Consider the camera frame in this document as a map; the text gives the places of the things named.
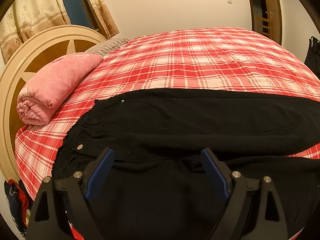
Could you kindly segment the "pink folded quilt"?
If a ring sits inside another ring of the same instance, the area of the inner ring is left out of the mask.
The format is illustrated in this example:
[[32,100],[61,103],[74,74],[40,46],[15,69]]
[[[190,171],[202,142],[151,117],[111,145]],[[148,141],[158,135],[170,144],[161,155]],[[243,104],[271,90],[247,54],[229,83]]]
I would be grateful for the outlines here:
[[41,68],[19,92],[17,113],[26,125],[43,126],[83,78],[103,61],[90,53],[67,54]]

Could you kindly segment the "beige floral left curtain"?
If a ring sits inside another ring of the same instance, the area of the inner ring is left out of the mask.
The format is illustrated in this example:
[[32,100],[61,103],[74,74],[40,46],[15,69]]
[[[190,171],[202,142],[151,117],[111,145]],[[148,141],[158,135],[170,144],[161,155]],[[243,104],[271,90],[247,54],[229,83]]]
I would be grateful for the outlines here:
[[39,32],[70,23],[63,0],[15,0],[1,20],[4,62]]

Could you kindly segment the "beige floral curtain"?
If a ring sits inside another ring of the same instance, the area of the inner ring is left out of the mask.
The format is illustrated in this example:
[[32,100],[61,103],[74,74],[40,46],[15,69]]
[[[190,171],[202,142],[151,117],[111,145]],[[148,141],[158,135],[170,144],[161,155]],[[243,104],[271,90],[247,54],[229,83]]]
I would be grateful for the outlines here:
[[70,23],[63,0],[15,0],[1,20],[4,62],[39,32]]
[[88,0],[88,3],[101,34],[106,38],[117,35],[119,30],[104,0]]

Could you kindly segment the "beige floral right curtain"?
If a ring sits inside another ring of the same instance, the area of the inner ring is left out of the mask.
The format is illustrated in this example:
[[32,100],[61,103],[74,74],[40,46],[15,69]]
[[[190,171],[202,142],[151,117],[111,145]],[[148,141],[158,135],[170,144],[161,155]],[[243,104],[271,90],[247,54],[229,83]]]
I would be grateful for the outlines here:
[[88,3],[101,34],[106,38],[117,35],[119,30],[104,0],[88,0]]

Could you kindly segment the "striped grey pillow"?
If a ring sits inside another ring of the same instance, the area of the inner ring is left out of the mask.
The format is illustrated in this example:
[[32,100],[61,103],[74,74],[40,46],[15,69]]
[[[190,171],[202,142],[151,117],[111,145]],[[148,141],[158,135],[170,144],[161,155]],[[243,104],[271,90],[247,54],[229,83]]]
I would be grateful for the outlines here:
[[90,54],[97,54],[101,56],[105,56],[112,51],[120,48],[121,46],[125,45],[130,40],[127,38],[111,38],[99,44],[92,46],[91,48],[87,49],[85,52]]

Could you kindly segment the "black backpack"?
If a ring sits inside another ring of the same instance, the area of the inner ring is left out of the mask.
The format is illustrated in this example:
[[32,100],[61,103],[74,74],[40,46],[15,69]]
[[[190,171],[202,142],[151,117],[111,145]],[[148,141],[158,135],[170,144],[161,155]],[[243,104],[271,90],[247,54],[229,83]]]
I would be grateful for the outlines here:
[[304,64],[320,79],[320,42],[314,36],[309,39],[309,47]]

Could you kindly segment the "black pants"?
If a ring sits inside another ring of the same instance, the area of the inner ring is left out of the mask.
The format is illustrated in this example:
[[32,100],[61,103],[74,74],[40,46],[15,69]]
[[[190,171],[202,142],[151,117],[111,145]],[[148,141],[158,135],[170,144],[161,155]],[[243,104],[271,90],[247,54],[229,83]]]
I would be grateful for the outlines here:
[[319,103],[273,94],[148,89],[97,100],[67,132],[54,179],[82,171],[100,152],[114,166],[91,202],[109,239],[205,239],[224,200],[200,154],[247,178],[269,176],[294,236],[319,204],[319,161],[297,153],[319,143]]

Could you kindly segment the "red and dark clothes pile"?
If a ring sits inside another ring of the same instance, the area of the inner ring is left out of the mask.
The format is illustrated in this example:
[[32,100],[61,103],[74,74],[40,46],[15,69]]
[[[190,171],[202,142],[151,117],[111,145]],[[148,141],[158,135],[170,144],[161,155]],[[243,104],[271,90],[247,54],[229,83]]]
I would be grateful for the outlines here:
[[31,216],[33,200],[23,182],[10,179],[4,181],[4,193],[7,198],[10,214],[17,230],[26,239],[27,227]]

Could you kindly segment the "cream wooden headboard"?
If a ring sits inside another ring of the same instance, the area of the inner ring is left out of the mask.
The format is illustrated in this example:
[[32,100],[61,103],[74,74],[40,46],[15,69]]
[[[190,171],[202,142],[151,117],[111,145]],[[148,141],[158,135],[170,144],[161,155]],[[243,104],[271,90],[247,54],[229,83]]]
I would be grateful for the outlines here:
[[23,126],[16,111],[20,90],[51,61],[104,41],[103,35],[88,27],[60,25],[30,38],[7,62],[1,75],[1,174],[5,180],[20,179],[15,159],[15,134]]

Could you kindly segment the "dark window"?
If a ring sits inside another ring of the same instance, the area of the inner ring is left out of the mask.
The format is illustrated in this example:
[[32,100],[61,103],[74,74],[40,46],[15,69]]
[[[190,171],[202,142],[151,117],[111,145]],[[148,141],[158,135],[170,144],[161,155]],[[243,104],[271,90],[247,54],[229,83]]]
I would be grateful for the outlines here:
[[63,0],[63,3],[71,24],[94,29],[85,0]]

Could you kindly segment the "brown wooden door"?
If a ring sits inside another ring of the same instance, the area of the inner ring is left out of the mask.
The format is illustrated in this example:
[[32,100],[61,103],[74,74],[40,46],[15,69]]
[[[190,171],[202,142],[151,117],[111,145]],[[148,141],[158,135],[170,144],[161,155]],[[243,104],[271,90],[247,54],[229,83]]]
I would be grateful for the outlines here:
[[280,0],[249,0],[252,30],[282,43],[282,18]]

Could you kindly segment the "red plaid bed sheet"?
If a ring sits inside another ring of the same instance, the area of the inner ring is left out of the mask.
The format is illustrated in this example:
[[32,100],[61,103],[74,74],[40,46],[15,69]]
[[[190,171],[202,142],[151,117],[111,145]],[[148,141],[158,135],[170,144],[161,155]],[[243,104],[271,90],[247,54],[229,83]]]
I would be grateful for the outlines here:
[[152,88],[200,88],[262,92],[319,99],[319,81],[293,54],[257,33],[241,28],[177,30],[135,38],[97,61],[96,56],[63,55],[66,42],[42,53],[30,70],[56,60],[75,70],[91,68],[83,83],[43,126],[16,135],[21,179],[35,197],[50,174],[57,149],[71,126],[96,99]]

